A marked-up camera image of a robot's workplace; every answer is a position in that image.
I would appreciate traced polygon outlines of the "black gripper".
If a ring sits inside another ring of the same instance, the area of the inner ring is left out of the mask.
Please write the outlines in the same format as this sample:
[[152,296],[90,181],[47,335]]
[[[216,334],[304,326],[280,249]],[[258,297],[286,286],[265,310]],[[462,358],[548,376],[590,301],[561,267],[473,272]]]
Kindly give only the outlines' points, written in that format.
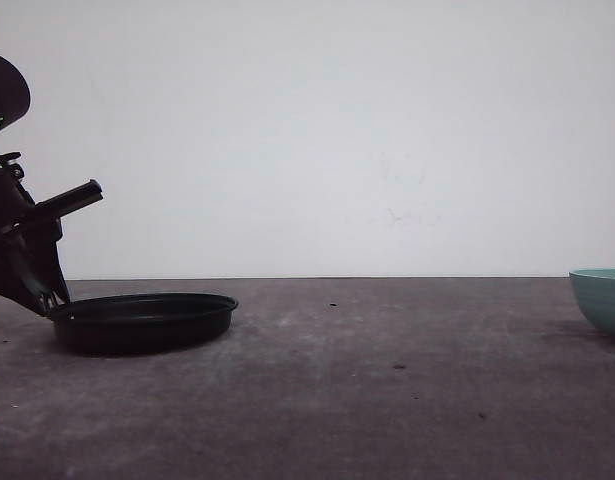
[[0,296],[46,316],[48,298],[70,302],[57,244],[63,217],[102,199],[95,180],[37,202],[22,184],[20,154],[0,154]]

